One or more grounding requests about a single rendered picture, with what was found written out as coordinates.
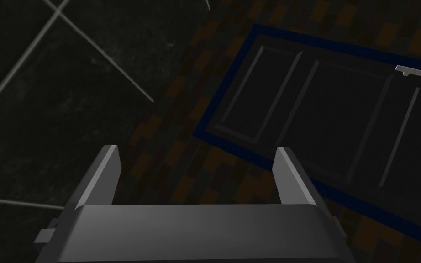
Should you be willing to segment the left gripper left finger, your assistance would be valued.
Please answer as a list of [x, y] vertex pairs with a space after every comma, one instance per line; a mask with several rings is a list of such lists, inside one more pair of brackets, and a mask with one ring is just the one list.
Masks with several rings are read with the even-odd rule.
[[75, 210], [84, 205], [110, 205], [120, 173], [118, 146], [105, 145], [71, 195], [66, 210]]

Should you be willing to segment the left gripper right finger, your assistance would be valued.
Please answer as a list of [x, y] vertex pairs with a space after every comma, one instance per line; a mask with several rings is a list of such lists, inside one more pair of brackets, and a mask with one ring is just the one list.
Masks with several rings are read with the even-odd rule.
[[289, 147], [277, 148], [272, 172], [282, 204], [314, 205], [331, 217], [322, 196]]

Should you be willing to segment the dark panelled door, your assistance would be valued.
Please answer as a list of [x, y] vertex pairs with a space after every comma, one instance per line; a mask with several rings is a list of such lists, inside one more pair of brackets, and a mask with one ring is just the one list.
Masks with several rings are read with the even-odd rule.
[[206, 118], [214, 142], [263, 166], [289, 147], [315, 180], [421, 226], [421, 76], [264, 34], [244, 51]]

